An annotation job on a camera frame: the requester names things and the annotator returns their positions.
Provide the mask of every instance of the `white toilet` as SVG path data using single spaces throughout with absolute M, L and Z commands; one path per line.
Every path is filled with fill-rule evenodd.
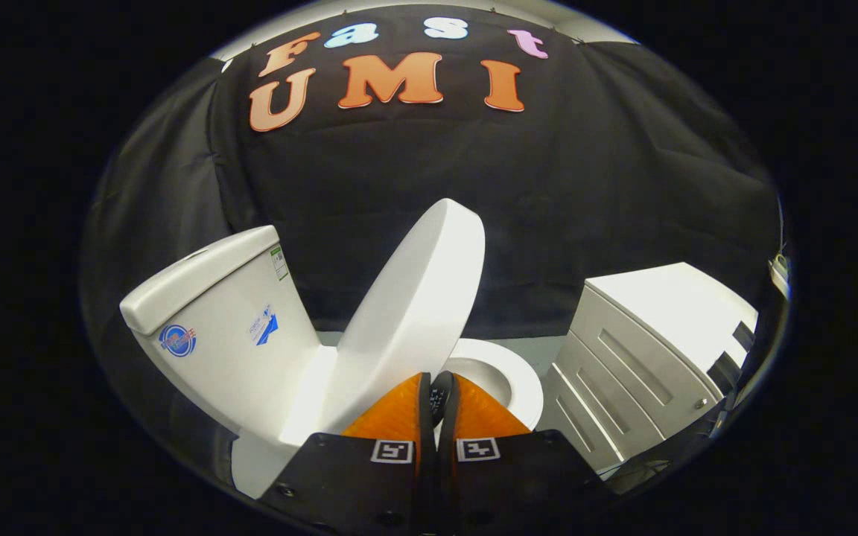
M 459 339 L 484 243 L 475 213 L 453 200 L 433 204 L 386 262 L 337 346 L 320 343 L 272 226 L 188 255 L 134 289 L 120 308 L 158 369 L 241 436 L 232 471 L 238 489 L 255 497 L 310 434 L 340 433 L 419 372 L 463 374 L 528 427 L 538 423 L 541 383 L 528 363 L 496 344 Z

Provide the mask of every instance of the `sticker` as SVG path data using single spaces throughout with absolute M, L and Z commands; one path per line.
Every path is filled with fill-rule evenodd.
M 474 440 L 456 440 L 460 462 L 484 462 L 498 460 L 498 445 L 495 438 L 475 438 Z
M 283 249 L 280 246 L 273 248 L 270 251 L 270 257 L 273 259 L 273 268 L 276 270 L 276 279 L 277 281 L 282 281 L 283 278 L 287 277 L 289 272 L 287 271 L 287 261 L 284 261 L 283 258 Z
M 169 351 L 171 356 L 184 357 L 194 352 L 197 346 L 197 332 L 194 329 L 184 329 L 184 326 L 169 325 L 161 330 L 157 338 L 161 348 Z
M 256 346 L 266 344 L 267 338 L 271 333 L 276 331 L 277 327 L 276 313 L 273 312 L 273 308 L 270 303 L 268 303 L 265 308 L 263 308 L 263 311 L 260 312 L 260 316 L 251 322 L 251 342 Z
M 412 464 L 413 442 L 375 440 L 370 461 L 377 464 Z

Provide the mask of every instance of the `gray floor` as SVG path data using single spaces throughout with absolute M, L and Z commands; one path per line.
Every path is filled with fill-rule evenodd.
M 343 332 L 339 331 L 320 331 L 320 342 L 327 346 L 336 346 L 340 342 L 340 337 Z M 544 377 L 551 369 L 551 363 L 558 356 L 559 350 L 562 349 L 562 343 L 565 341 L 564 336 L 536 336 L 531 339 L 492 339 L 489 342 L 494 342 L 499 346 L 508 348 L 509 350 L 521 356 L 535 369 L 538 377 Z

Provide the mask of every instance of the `toilet seat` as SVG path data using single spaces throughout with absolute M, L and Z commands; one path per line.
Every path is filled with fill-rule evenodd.
M 511 391 L 506 409 L 528 427 L 528 430 L 534 430 L 541 418 L 544 395 L 541 393 L 538 374 L 526 360 L 504 346 L 478 339 L 457 340 L 456 347 L 449 354 L 450 360 L 453 357 L 486 363 L 500 372 L 508 381 Z M 443 369 L 447 369 L 446 364 L 443 364 Z

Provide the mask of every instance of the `black backdrop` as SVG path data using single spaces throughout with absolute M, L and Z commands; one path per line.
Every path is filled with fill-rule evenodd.
M 433 16 L 468 23 L 432 38 Z M 378 38 L 325 48 L 375 23 Z M 548 58 L 515 44 L 530 31 Z M 267 52 L 319 31 L 264 77 Z M 436 104 L 374 99 L 341 109 L 343 61 L 395 67 L 442 55 Z M 491 109 L 481 60 L 516 65 L 523 112 Z M 315 68 L 300 115 L 249 125 L 253 89 Z M 83 241 L 92 341 L 117 304 L 164 266 L 227 235 L 273 224 L 317 329 L 342 330 L 409 227 L 442 197 L 486 225 L 483 280 L 465 335 L 563 335 L 583 279 L 686 261 L 757 304 L 779 246 L 776 193 L 759 155 L 719 106 L 640 45 L 573 43 L 548 28 L 467 7 L 355 11 L 288 31 L 223 63 L 204 59 L 157 99 L 99 186 Z
M 730 112 L 778 181 L 801 246 L 796 335 L 763 396 L 599 532 L 858 532 L 858 13 L 586 10 Z M 0 534 L 282 532 L 178 465 L 116 403 L 76 291 L 109 151 L 164 88 L 270 14 L 234 0 L 0 3 Z

